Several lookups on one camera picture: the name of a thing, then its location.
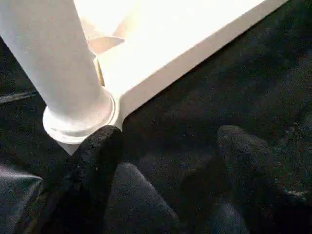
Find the dark floor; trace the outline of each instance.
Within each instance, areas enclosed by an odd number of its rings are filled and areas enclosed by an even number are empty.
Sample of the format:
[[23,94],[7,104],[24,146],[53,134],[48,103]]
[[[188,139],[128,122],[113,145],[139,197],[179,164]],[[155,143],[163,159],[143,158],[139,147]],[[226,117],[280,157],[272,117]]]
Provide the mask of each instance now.
[[[216,147],[221,125],[274,144],[311,106],[311,16],[311,1],[291,0],[126,118],[124,160],[182,222],[199,225],[231,190]],[[1,161],[43,177],[48,190],[71,159],[42,127],[44,102],[0,48]]]
[[197,224],[229,190],[221,125],[274,144],[311,104],[312,5],[290,1],[132,113],[126,158],[182,221]]

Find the cylindrical leg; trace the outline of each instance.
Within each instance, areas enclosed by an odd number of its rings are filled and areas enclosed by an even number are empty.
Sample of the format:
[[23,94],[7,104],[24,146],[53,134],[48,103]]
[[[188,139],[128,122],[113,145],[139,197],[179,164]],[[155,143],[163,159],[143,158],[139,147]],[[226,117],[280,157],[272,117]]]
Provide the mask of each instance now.
[[43,125],[52,138],[77,145],[110,120],[113,101],[72,0],[1,0],[0,35],[46,102]]

